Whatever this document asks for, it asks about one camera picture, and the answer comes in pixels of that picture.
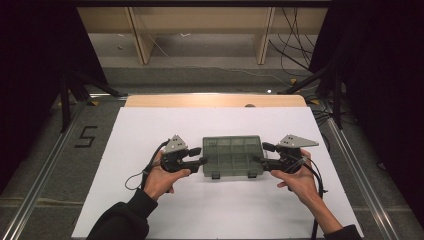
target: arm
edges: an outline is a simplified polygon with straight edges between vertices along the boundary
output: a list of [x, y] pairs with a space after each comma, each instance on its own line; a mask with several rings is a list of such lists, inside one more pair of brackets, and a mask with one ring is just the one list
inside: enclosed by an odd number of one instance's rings
[[[309, 159], [311, 157], [311, 154], [303, 149], [302, 154]], [[311, 162], [309, 160], [307, 161], [307, 164], [311, 166]], [[314, 176], [306, 167], [302, 166], [302, 168], [294, 174], [288, 174], [278, 170], [271, 171], [271, 174], [274, 177], [283, 180], [283, 182], [279, 183], [277, 187], [283, 188], [290, 186], [292, 191], [298, 196], [299, 200], [308, 207], [324, 232], [326, 239], [361, 239], [356, 228], [354, 229], [354, 233], [356, 232], [355, 235], [352, 235], [351, 233], [349, 233], [351, 236], [343, 235], [346, 234], [346, 231], [350, 232], [352, 230], [352, 225], [348, 228], [343, 228], [339, 221], [334, 217], [325, 205], [324, 201], [319, 197], [315, 186]]]
[[144, 189], [137, 189], [128, 203], [117, 203], [103, 213], [87, 239], [145, 239], [149, 233], [147, 217], [158, 206], [159, 197], [166, 192], [174, 193], [173, 183], [189, 174], [188, 169], [168, 173], [160, 166], [154, 167]]

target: transparent plastic box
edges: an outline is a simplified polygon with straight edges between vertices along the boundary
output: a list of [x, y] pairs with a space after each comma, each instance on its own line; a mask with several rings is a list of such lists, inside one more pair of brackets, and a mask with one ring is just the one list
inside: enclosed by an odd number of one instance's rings
[[203, 166], [205, 177], [220, 179], [223, 176], [256, 178], [263, 174], [254, 156], [263, 157], [259, 136], [204, 137], [203, 156], [208, 162]]

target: white paper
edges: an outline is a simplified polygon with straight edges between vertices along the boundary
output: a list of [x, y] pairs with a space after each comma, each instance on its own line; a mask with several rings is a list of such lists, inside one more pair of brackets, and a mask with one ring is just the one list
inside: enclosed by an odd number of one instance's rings
[[[319, 142], [307, 147], [329, 192], [324, 200], [342, 225], [359, 224], [326, 150], [311, 110], [299, 108], [121, 108], [103, 159], [73, 232], [85, 238], [100, 215], [134, 194], [125, 181], [141, 172], [160, 143], [178, 134], [189, 148], [203, 137], [258, 135], [276, 144], [287, 134]], [[200, 156], [184, 160], [197, 160]], [[276, 153], [268, 157], [278, 158]], [[129, 182], [136, 187], [141, 176]], [[159, 199], [148, 218], [150, 239], [309, 238], [313, 216], [269, 172], [255, 179], [196, 174], [174, 184], [175, 193]]]

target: metal bracket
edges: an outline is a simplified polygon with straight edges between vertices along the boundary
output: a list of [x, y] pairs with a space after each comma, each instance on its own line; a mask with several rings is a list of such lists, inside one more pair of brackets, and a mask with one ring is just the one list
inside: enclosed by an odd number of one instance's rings
[[174, 135], [163, 150], [164, 154], [172, 153], [187, 149], [187, 144], [178, 135]]
[[312, 141], [306, 138], [301, 138], [292, 134], [288, 134], [280, 142], [278, 142], [277, 146], [287, 147], [287, 148], [300, 148], [300, 147], [312, 147], [318, 146], [319, 143], [316, 141]]

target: black sleeve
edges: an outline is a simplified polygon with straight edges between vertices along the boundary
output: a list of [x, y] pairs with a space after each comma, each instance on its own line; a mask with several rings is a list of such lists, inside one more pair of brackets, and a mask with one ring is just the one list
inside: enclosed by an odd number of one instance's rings
[[355, 225], [349, 225], [343, 229], [333, 232], [330, 234], [324, 234], [325, 239], [327, 240], [361, 240], [358, 230]]
[[145, 239], [149, 233], [147, 217], [157, 205], [143, 190], [137, 189], [128, 203], [119, 202], [104, 212], [87, 239]]

